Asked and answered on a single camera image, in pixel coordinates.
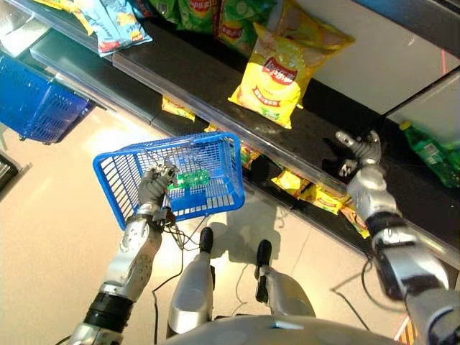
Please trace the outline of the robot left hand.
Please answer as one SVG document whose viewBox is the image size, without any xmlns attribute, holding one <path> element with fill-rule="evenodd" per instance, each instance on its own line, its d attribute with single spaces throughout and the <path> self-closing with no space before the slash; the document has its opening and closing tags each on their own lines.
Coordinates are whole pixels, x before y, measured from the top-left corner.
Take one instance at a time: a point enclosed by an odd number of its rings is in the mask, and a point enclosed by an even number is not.
<svg viewBox="0 0 460 345">
<path fill-rule="evenodd" d="M 137 214 L 152 215 L 162 208 L 167 188 L 178 184 L 178 171 L 171 162 L 160 160 L 143 173 L 138 187 Z"/>
</svg>

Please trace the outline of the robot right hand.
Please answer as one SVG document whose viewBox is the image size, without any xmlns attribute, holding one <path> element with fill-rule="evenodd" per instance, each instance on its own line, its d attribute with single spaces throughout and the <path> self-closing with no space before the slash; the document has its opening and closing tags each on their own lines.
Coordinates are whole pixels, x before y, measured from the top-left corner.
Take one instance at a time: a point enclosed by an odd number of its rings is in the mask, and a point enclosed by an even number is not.
<svg viewBox="0 0 460 345">
<path fill-rule="evenodd" d="M 382 157 L 380 137 L 375 130 L 371 130 L 364 139 L 353 138 L 350 134 L 337 131 L 336 139 L 353 154 L 353 158 L 346 158 L 339 169 L 343 178 L 351 175 L 358 167 L 376 165 Z"/>
</svg>

